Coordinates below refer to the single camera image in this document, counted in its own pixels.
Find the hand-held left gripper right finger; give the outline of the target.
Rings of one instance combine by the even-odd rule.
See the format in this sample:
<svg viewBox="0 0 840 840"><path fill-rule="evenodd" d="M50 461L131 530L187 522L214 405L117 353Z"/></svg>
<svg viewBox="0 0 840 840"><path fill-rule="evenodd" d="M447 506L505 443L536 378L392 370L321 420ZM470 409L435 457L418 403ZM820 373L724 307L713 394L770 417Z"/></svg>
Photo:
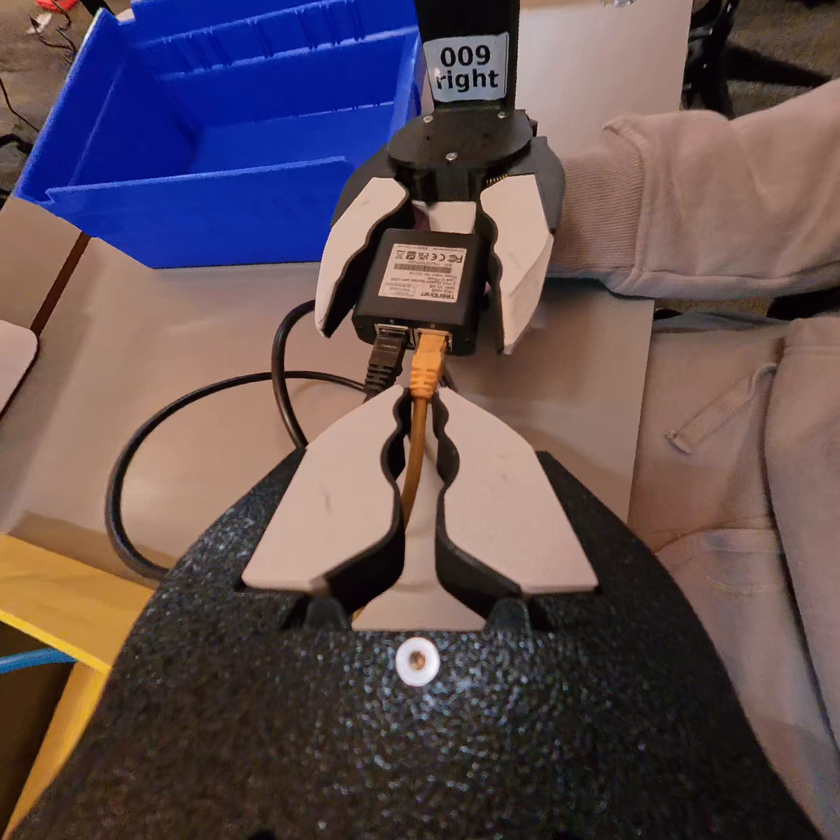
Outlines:
<svg viewBox="0 0 840 840"><path fill-rule="evenodd" d="M444 388L434 397L435 570L447 593L488 617L507 599L595 592L598 580L529 442Z"/></svg>

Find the person's right forearm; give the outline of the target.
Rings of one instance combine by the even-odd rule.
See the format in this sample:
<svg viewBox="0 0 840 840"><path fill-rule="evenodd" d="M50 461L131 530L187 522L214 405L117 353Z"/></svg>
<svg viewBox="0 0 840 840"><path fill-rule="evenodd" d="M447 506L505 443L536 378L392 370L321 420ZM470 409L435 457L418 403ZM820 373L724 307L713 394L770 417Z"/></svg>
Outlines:
<svg viewBox="0 0 840 840"><path fill-rule="evenodd" d="M838 286L839 80L732 120L615 119L561 162L557 277L694 300Z"/></svg>

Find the black network splitter box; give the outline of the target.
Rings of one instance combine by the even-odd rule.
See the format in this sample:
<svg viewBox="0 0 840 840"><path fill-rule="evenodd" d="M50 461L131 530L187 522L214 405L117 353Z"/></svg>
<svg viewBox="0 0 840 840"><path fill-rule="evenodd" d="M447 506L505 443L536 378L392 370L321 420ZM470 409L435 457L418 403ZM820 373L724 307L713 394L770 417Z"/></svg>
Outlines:
<svg viewBox="0 0 840 840"><path fill-rule="evenodd" d="M448 352L476 351L480 301L488 281L489 245L479 234L387 228L351 321L373 344L380 328L448 337Z"/></svg>

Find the yellow plastic bin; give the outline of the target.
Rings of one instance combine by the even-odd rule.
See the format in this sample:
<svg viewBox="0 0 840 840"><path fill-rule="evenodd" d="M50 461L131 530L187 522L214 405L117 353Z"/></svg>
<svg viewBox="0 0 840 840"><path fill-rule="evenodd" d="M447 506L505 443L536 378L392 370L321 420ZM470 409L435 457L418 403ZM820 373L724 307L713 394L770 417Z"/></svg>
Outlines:
<svg viewBox="0 0 840 840"><path fill-rule="evenodd" d="M6 534L1 590L3 624L74 661L3 835L10 838L77 746L152 590Z"/></svg>

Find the blue plastic bin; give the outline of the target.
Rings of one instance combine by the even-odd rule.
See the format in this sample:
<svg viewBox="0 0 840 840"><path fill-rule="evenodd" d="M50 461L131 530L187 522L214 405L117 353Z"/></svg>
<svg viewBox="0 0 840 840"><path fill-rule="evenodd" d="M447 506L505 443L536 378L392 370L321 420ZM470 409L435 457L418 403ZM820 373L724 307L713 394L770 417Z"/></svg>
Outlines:
<svg viewBox="0 0 840 840"><path fill-rule="evenodd" d="M138 2L95 17L16 197L153 269L316 261L421 110L413 2Z"/></svg>

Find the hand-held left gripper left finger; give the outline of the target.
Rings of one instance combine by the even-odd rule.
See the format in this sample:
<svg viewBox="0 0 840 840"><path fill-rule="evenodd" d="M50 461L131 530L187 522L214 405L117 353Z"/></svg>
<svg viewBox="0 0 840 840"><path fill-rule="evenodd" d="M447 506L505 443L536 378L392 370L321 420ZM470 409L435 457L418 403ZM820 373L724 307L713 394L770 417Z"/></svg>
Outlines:
<svg viewBox="0 0 840 840"><path fill-rule="evenodd" d="M406 389L394 385L309 446L241 577L261 591L329 596L355 613L403 573Z"/></svg>

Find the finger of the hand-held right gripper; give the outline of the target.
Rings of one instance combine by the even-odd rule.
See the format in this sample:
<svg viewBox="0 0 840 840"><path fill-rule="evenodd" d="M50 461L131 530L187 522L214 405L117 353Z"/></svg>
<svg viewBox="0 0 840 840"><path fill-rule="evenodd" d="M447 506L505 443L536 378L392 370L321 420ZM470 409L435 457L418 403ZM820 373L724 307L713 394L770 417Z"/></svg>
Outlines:
<svg viewBox="0 0 840 840"><path fill-rule="evenodd" d="M497 350L511 354L539 305L553 248L538 177L508 175L483 190L478 220L490 241L490 301Z"/></svg>
<svg viewBox="0 0 840 840"><path fill-rule="evenodd" d="M315 323L330 338L354 308L386 231L413 228L413 203L404 185L374 177L332 225L322 252Z"/></svg>

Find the black office chair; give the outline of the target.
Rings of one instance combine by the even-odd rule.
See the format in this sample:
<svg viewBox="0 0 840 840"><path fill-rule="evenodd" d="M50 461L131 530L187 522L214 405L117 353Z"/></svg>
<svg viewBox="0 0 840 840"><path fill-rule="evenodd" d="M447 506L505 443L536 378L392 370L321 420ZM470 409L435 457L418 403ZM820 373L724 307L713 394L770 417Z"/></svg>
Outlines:
<svg viewBox="0 0 840 840"><path fill-rule="evenodd" d="M733 119L727 44L739 1L697 1L689 20L681 108L698 106Z"/></svg>

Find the grey desk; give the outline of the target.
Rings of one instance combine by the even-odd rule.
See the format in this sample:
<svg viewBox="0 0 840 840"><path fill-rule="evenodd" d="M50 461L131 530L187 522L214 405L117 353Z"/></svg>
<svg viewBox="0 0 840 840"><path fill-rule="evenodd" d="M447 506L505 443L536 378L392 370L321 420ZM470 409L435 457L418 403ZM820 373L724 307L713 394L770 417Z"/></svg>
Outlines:
<svg viewBox="0 0 840 840"><path fill-rule="evenodd" d="M691 2L525 2L518 105L559 157L624 114L677 109ZM112 464L176 397L266 371L281 318L315 265L155 271L93 239L60 296L75 228L14 199L3 210L2 319L38 331L38 358L2 419L2 533L115 574L102 522ZM459 389L549 450L627 519L654 303L547 280L513 355L453 363ZM142 446L125 483L133 541L177 559L291 451L267 383L189 406Z"/></svg>

